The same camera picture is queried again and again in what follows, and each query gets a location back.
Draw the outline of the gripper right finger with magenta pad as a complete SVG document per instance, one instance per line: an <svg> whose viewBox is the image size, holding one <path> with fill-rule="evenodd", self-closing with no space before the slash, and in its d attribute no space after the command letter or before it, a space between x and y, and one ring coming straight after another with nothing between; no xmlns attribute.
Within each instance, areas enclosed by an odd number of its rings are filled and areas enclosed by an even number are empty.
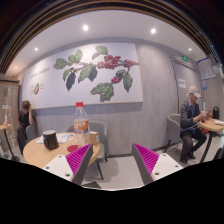
<svg viewBox="0 0 224 224"><path fill-rule="evenodd" d="M182 169L167 153L158 154L137 143L132 144L132 154L145 185Z"/></svg>

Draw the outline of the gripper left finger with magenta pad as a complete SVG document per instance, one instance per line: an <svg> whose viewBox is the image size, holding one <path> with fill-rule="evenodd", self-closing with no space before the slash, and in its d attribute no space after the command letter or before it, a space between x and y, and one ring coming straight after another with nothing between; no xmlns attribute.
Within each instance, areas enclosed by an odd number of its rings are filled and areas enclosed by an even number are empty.
<svg viewBox="0 0 224 224"><path fill-rule="evenodd" d="M76 185L81 185L92 154L93 146L88 144L66 156L56 156L43 167L43 170L73 182Z"/></svg>

